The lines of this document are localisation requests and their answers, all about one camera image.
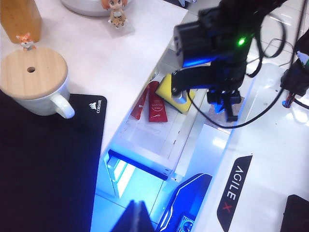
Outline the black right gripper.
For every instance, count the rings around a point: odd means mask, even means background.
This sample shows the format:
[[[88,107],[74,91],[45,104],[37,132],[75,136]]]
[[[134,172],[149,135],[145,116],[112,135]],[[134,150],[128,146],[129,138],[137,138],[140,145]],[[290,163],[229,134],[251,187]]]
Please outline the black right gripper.
[[[246,66],[246,60],[214,60],[210,64],[210,79],[213,83],[207,87],[210,90],[207,92],[207,101],[214,106],[215,113],[225,111],[227,122],[238,120],[232,106],[241,103],[241,95],[237,89],[243,84]],[[222,97],[217,91],[228,92]]]

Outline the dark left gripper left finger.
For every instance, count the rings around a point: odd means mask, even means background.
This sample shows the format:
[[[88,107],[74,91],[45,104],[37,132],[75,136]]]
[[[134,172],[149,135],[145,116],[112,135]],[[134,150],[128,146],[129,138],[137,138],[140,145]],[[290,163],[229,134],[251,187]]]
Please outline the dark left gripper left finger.
[[[137,232],[141,212],[140,202],[131,201],[118,221],[119,232]]]

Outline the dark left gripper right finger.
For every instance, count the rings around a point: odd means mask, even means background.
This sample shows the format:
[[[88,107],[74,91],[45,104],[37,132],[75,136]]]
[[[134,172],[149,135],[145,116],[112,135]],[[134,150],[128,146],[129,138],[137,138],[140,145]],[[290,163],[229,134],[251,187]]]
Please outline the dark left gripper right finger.
[[[140,232],[155,232],[144,201],[140,201]]]

